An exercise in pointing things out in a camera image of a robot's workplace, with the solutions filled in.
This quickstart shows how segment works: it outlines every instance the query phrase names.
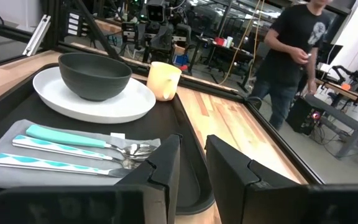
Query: gray placemat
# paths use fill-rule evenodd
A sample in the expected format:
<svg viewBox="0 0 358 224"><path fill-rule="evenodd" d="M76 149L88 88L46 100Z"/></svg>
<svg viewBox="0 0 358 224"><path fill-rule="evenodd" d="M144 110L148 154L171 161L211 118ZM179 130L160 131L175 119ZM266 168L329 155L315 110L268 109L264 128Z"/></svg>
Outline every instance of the gray placemat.
<svg viewBox="0 0 358 224"><path fill-rule="evenodd" d="M115 169L121 168L120 164L110 161L99 161L95 159L81 158L75 156L68 156L63 154L56 154L52 152L44 152L34 149L25 149L15 147L12 145L12 140L19 134L25 135L26 129L34 124L28 120L20 120L15 122L11 128L0 139L0 153L15 154L19 156L30 156L39 159L47 159L51 161L67 162L70 164L83 165L88 167L95 167L99 169ZM50 128L57 131L64 131L66 133L79 134L86 137L102 139L107 143L114 144L118 147L124 147L133 143L146 143L153 146L161 144L159 139L147 141L135 141L129 139L120 139L105 134L86 133L82 131L72 131L57 128ZM109 156L123 159L123 156L112 149L100 149L95 147L81 147L75 146L89 151L103 153ZM46 186L46 185L114 185L120 178L86 175L86 174L71 174L64 172L46 171L46 170L29 170L11 167L0 167L0 188L10 188L19 186Z"/></svg>

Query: black t-shirt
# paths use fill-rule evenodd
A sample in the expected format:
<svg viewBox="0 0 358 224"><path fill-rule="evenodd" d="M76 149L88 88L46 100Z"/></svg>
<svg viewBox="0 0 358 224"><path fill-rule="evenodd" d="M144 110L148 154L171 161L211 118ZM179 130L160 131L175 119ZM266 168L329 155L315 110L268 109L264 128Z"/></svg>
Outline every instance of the black t-shirt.
<svg viewBox="0 0 358 224"><path fill-rule="evenodd" d="M270 28L278 32L281 43L301 48L308 54L313 47L320 47L329 23L328 15L316 16L302 4L285 9ZM298 86L300 68L288 53L271 49L256 76L281 85Z"/></svg>

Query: computer tower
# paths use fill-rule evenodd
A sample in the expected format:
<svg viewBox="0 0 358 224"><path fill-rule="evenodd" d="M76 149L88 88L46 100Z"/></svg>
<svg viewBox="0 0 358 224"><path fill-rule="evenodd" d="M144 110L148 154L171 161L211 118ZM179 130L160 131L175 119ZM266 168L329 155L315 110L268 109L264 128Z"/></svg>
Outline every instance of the computer tower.
<svg viewBox="0 0 358 224"><path fill-rule="evenodd" d="M311 106L303 98L298 98L293 104L286 122L294 132L310 135L324 110Z"/></svg>

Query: yellow cup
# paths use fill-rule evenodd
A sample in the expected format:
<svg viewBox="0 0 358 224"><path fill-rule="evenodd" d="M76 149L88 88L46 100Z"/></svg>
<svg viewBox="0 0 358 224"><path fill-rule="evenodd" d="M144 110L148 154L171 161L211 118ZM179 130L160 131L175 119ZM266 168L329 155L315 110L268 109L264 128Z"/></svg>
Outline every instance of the yellow cup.
<svg viewBox="0 0 358 224"><path fill-rule="evenodd" d="M163 62L152 62L147 87L159 101L172 100L177 92L181 70Z"/></svg>

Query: white label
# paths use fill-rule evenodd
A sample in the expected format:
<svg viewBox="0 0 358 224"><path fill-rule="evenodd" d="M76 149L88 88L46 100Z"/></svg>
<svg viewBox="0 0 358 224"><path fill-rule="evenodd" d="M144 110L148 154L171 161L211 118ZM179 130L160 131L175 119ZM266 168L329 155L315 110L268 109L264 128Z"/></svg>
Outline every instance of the white label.
<svg viewBox="0 0 358 224"><path fill-rule="evenodd" d="M125 134L124 133L110 133L110 136L125 139Z"/></svg>
<svg viewBox="0 0 358 224"><path fill-rule="evenodd" d="M70 17L72 17L72 18L74 18L74 19L79 19L79 18L80 18L79 15L72 14L72 13L70 13Z"/></svg>
<svg viewBox="0 0 358 224"><path fill-rule="evenodd" d="M69 22L69 23L72 23L72 24L77 24L77 25L78 25L78 21L75 20L75 19L69 19L68 22Z"/></svg>
<svg viewBox="0 0 358 224"><path fill-rule="evenodd" d="M67 31L69 34L77 35L77 31L69 29Z"/></svg>
<svg viewBox="0 0 358 224"><path fill-rule="evenodd" d="M71 24L68 25L68 28L73 29L73 30L78 30L78 26L74 26Z"/></svg>

